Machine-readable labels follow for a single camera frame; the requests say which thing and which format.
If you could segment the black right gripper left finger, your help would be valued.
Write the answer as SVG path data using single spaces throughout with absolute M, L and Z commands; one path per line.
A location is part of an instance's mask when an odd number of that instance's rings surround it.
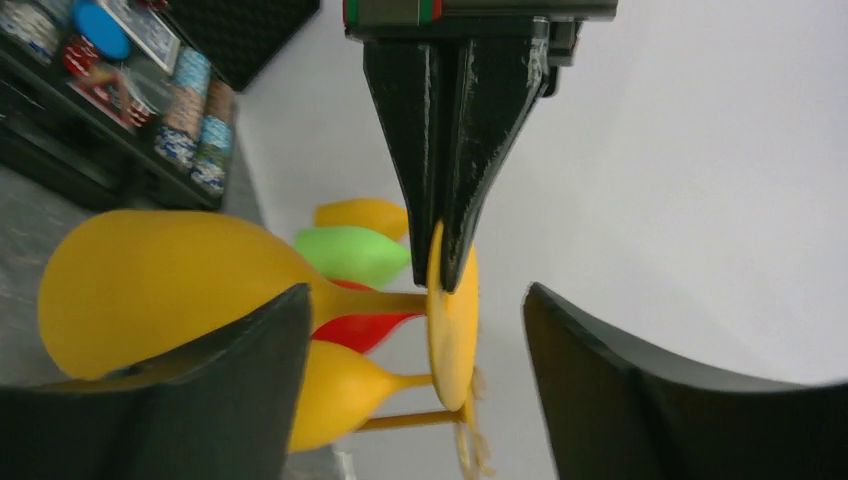
M 277 479 L 310 335 L 298 285 L 96 381 L 1 390 L 5 479 Z

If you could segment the green plastic wine glass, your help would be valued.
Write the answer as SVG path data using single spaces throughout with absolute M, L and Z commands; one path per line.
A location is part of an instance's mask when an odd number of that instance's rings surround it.
M 295 250 L 323 276 L 382 289 L 411 262 L 409 249 L 358 226 L 312 227 L 298 232 Z

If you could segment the red plastic wine glass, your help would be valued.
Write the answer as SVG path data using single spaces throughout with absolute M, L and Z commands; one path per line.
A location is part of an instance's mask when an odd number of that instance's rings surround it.
M 405 321 L 422 316 L 423 305 L 404 312 L 380 312 L 337 316 L 317 328 L 311 339 L 344 346 L 367 354 L 384 342 Z

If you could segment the yellow plastic wine glass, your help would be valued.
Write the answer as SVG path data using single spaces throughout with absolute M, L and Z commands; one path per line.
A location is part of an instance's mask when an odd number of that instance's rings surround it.
M 326 203 L 314 210 L 316 227 L 358 226 L 400 241 L 409 233 L 407 211 L 379 198 L 353 198 Z
M 95 379 L 230 324 L 287 289 L 313 293 L 314 328 L 343 315 L 426 309 L 433 385 L 455 410 L 474 378 L 477 268 L 441 286 L 435 234 L 423 294 L 351 290 L 283 239 L 241 218 L 113 210 L 79 224 L 50 256 L 37 296 L 41 340 L 68 376 Z
M 432 383 L 430 374 L 391 373 L 350 348 L 312 340 L 288 451 L 331 444 L 361 427 L 391 395 Z

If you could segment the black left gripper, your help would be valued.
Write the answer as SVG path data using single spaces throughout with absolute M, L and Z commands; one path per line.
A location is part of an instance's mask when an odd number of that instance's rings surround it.
M 610 1 L 355 1 L 347 36 L 471 38 L 459 48 L 439 219 L 441 286 L 462 277 L 486 197 L 544 87 L 548 65 L 573 64 L 586 21 L 611 21 Z M 541 33 L 547 37 L 512 37 Z M 431 46 L 368 42 L 363 69 L 405 200 L 413 280 L 426 284 L 434 230 L 438 60 Z

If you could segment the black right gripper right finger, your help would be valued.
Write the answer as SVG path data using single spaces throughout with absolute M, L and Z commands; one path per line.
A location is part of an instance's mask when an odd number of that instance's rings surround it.
M 523 320 L 561 479 L 843 479 L 847 386 L 675 354 L 535 283 Z

